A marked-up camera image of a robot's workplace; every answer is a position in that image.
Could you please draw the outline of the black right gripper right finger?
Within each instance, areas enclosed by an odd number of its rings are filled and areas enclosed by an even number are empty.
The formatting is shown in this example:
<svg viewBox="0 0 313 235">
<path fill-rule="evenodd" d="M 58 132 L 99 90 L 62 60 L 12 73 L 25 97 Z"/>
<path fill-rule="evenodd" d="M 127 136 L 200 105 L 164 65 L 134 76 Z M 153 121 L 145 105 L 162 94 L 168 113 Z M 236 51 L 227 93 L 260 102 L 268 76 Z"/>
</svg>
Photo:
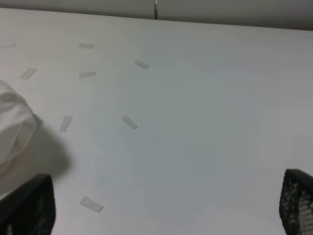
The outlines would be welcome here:
<svg viewBox="0 0 313 235">
<path fill-rule="evenodd" d="M 313 177 L 300 169 L 286 169 L 279 215 L 287 235 L 313 233 Z"/>
</svg>

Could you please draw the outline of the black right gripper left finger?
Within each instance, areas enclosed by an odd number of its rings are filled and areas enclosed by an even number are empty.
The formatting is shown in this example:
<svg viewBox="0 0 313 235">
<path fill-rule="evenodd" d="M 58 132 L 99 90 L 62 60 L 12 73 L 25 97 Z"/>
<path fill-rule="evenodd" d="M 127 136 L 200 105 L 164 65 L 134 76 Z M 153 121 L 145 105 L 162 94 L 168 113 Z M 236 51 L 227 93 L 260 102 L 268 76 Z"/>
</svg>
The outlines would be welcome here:
<svg viewBox="0 0 313 235">
<path fill-rule="evenodd" d="M 2 235 L 50 235 L 56 219 L 52 178 L 38 174 L 0 200 Z"/>
</svg>

